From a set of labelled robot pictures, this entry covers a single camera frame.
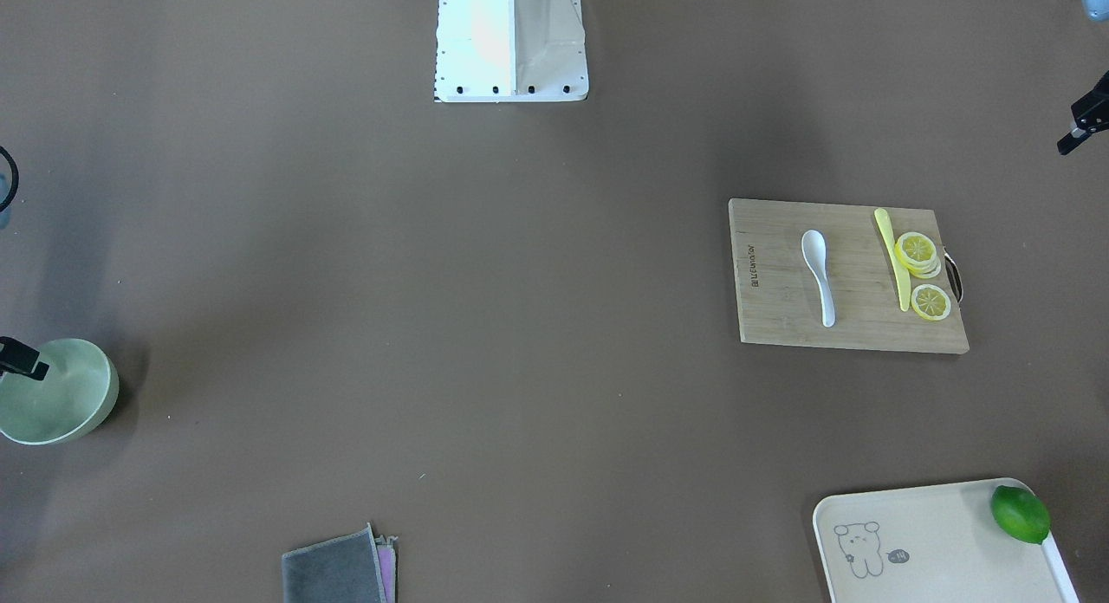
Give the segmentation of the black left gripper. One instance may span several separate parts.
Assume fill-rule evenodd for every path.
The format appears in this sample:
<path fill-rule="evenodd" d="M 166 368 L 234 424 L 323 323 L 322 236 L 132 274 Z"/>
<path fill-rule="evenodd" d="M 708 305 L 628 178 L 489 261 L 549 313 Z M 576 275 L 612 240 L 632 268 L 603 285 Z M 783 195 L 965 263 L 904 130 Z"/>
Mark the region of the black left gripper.
<path fill-rule="evenodd" d="M 1074 125 L 1069 133 L 1057 141 L 1058 154 L 1066 156 L 1074 149 L 1083 144 L 1086 139 L 1103 129 L 1108 120 L 1108 71 L 1086 91 L 1081 98 L 1071 103 L 1071 121 Z"/>

